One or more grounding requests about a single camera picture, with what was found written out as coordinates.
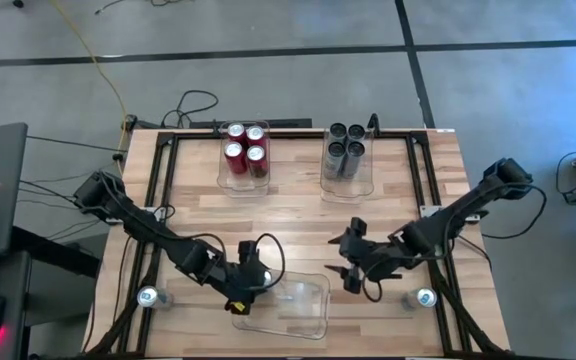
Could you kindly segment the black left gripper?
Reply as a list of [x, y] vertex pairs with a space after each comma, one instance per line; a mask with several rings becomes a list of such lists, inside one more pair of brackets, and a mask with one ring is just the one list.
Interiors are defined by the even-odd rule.
[[263, 284], [264, 273], [272, 269], [260, 260], [257, 241], [242, 241], [238, 245], [238, 263], [228, 264], [224, 309], [233, 315], [249, 315], [256, 297], [268, 293]]

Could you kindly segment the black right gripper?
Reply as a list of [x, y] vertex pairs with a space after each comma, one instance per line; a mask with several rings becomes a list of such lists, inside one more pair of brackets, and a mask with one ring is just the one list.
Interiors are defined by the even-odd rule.
[[352, 218], [342, 235], [328, 241], [329, 244], [339, 245], [340, 255], [351, 264], [349, 268], [329, 267], [329, 270], [338, 273], [343, 280], [343, 288], [354, 294], [360, 293], [364, 283], [359, 272], [374, 283], [398, 278], [395, 273], [398, 261], [393, 253], [389, 253], [396, 245], [394, 234], [389, 234], [386, 242], [376, 242], [366, 239], [366, 233], [367, 223], [360, 218]]

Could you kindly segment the clear plastic wide bin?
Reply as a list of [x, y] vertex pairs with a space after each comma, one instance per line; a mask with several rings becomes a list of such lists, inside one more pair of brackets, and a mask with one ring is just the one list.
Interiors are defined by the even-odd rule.
[[327, 332], [329, 304], [326, 276], [286, 271], [256, 297], [248, 315], [233, 315], [231, 321], [238, 330], [319, 340]]

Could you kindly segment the clear plastic narrow bin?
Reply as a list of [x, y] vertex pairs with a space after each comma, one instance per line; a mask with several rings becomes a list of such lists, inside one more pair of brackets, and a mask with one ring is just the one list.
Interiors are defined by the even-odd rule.
[[[248, 171], [244, 174], [236, 175], [232, 173], [228, 165], [226, 163], [224, 157], [224, 146], [230, 140], [227, 136], [227, 126], [232, 122], [242, 123], [245, 128], [247, 129], [253, 125], [259, 125], [266, 130], [267, 134], [267, 147], [265, 148], [267, 159], [268, 159], [268, 166], [269, 171], [268, 174], [264, 178], [255, 178], [251, 175], [249, 168]], [[269, 183], [270, 183], [270, 128], [269, 125], [265, 122], [260, 121], [230, 121], [223, 123], [219, 129], [220, 135], [220, 145], [219, 145], [219, 174], [217, 177], [217, 184], [218, 186], [228, 195], [231, 197], [260, 197], [265, 196], [268, 193]], [[247, 150], [250, 148], [247, 144], [246, 147], [243, 147], [244, 151], [247, 154]]]
[[366, 129], [366, 135], [361, 142], [365, 147], [365, 155], [362, 159], [359, 171], [350, 179], [343, 178], [341, 172], [337, 178], [326, 179], [323, 174], [323, 156], [327, 148], [329, 128], [324, 131], [324, 140], [322, 145], [321, 156], [321, 176], [320, 187], [321, 197], [324, 201], [338, 203], [359, 203], [374, 191], [373, 181], [373, 139], [374, 135], [371, 129]]

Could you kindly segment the red Coke Zero can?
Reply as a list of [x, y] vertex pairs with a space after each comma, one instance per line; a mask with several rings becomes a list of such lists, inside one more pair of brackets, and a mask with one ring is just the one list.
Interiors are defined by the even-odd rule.
[[260, 145], [253, 145], [247, 150], [247, 162], [251, 175], [255, 178], [264, 178], [269, 171], [266, 150]]
[[267, 147], [266, 130], [259, 125], [253, 125], [246, 129], [246, 140], [249, 147], [260, 146]]
[[232, 122], [227, 126], [227, 136], [232, 142], [239, 143], [242, 147], [247, 146], [246, 128], [242, 123]]
[[239, 142], [227, 142], [224, 146], [223, 153], [228, 168], [232, 173], [240, 175], [248, 171], [246, 152]]

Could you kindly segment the black power strip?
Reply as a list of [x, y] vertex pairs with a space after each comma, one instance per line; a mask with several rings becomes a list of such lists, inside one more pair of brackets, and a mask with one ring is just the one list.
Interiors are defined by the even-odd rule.
[[[260, 122], [267, 123], [271, 128], [312, 128], [311, 118], [283, 118], [283, 119], [260, 119]], [[223, 121], [193, 121], [188, 125], [189, 129], [212, 129], [220, 127]]]

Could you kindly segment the black desk leg bar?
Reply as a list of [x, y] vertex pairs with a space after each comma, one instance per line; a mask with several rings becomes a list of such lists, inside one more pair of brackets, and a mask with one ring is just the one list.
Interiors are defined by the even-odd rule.
[[93, 279], [97, 277], [100, 268], [100, 260], [97, 257], [55, 243], [17, 226], [12, 228], [11, 249], [15, 252], [27, 252], [34, 260]]

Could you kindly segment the black aluminium table frame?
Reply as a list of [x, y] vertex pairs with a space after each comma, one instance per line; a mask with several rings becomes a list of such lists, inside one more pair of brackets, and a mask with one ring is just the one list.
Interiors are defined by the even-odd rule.
[[124, 359], [145, 357], [434, 357], [443, 352], [437, 317], [431, 311], [404, 311], [401, 295], [429, 283], [425, 266], [383, 285], [384, 297], [354, 295], [329, 270], [339, 265], [328, 241], [352, 217], [362, 218], [372, 240], [415, 219], [422, 203], [449, 204], [468, 191], [454, 133], [388, 130], [374, 143], [374, 192], [357, 204], [326, 202], [319, 171], [323, 133], [319, 129], [275, 129], [270, 140], [269, 192], [234, 198], [217, 184], [219, 140], [207, 130], [183, 130], [176, 145], [163, 131], [136, 131], [123, 170], [128, 195], [138, 205], [169, 203], [170, 227], [183, 235], [210, 233], [223, 240], [230, 260], [242, 240], [259, 240], [264, 262], [274, 268], [320, 273], [331, 284], [329, 326], [319, 340], [238, 330], [224, 310], [224, 298], [179, 273], [167, 259], [157, 282], [175, 300], [172, 308], [146, 314], [136, 310], [117, 340], [103, 336], [124, 307], [132, 282], [140, 281], [152, 257], [119, 227], [107, 239], [90, 319], [87, 351]]

